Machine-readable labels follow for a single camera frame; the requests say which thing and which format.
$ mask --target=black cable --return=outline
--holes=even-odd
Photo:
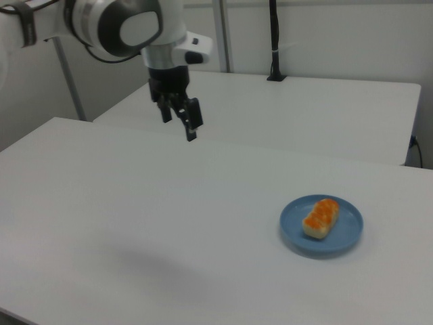
[[[421,147],[419,146],[419,142],[417,140],[417,137],[414,135],[411,135],[411,141],[409,142],[409,149],[412,147],[417,146],[418,153],[419,153],[419,165],[421,168],[424,168],[424,164],[422,162],[422,153],[421,153]]]
[[[45,2],[42,5],[38,5],[37,7],[32,7],[33,12],[37,12],[38,10],[41,10],[43,8],[48,7],[49,5],[52,5],[53,3],[59,2],[60,0],[50,0],[48,2]],[[0,7],[0,12],[3,14],[8,14],[8,15],[18,15],[18,12],[16,10],[8,10],[8,9],[4,9],[5,7],[8,7],[9,5],[4,5],[3,7]]]
[[[418,153],[419,153],[419,165],[421,166],[421,168],[424,168],[423,163],[422,163],[422,153],[421,153],[421,147],[419,146],[418,141],[415,139],[415,144],[418,148]]]
[[[108,64],[123,63],[123,62],[129,61],[129,60],[132,60],[133,58],[135,58],[136,56],[138,56],[138,55],[140,54],[140,53],[137,53],[137,54],[134,54],[133,56],[129,56],[129,57],[127,57],[127,58],[124,58],[124,59],[121,59],[121,60],[117,60],[117,61],[108,61],[108,60],[101,59],[99,56],[95,55],[95,54],[90,50],[90,46],[85,45],[84,48],[86,49],[87,53],[89,53],[90,56],[91,56],[92,58],[94,58],[95,60],[98,60],[98,61],[100,61],[100,62],[108,63]]]

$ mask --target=robotic arm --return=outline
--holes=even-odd
[[[208,37],[187,32],[181,0],[33,0],[0,9],[0,88],[7,58],[36,40],[73,35],[88,47],[119,58],[141,52],[150,73],[152,100],[162,120],[171,110],[185,125],[188,141],[203,124],[200,105],[189,99],[188,65],[206,63]]]

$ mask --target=white wall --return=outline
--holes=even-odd
[[[186,1],[184,10],[188,30],[216,40],[214,14],[210,0]],[[62,39],[67,61],[89,121],[109,110],[147,83],[149,74],[141,56],[121,64],[104,64],[93,59],[75,39]],[[219,71],[215,44],[209,63],[190,66],[191,70]]]
[[[267,1],[233,1],[229,27],[234,70],[269,74]],[[279,25],[281,70],[291,76],[420,84],[414,134],[424,164],[433,169],[433,4],[287,5],[279,7]],[[412,151],[409,162],[416,165],[417,152]]]
[[[77,118],[53,42],[41,42],[10,58],[0,89],[0,150],[55,116]]]

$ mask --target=blue plate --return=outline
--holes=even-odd
[[[324,239],[307,236],[302,220],[313,209],[313,205],[324,198],[331,198],[340,205],[340,215],[334,227]],[[286,206],[279,220],[286,239],[306,253],[332,254],[345,251],[354,245],[363,231],[363,218],[351,203],[335,196],[309,195],[298,198]]]

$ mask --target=white table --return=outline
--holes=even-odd
[[[265,76],[191,72],[187,91],[200,100],[202,139],[401,165],[420,88],[308,78],[274,83]],[[95,123],[182,135],[183,125],[174,119],[162,123],[145,85]]]
[[[53,119],[0,153],[0,307],[37,324],[431,324],[433,172]],[[363,214],[333,259],[279,214]]]

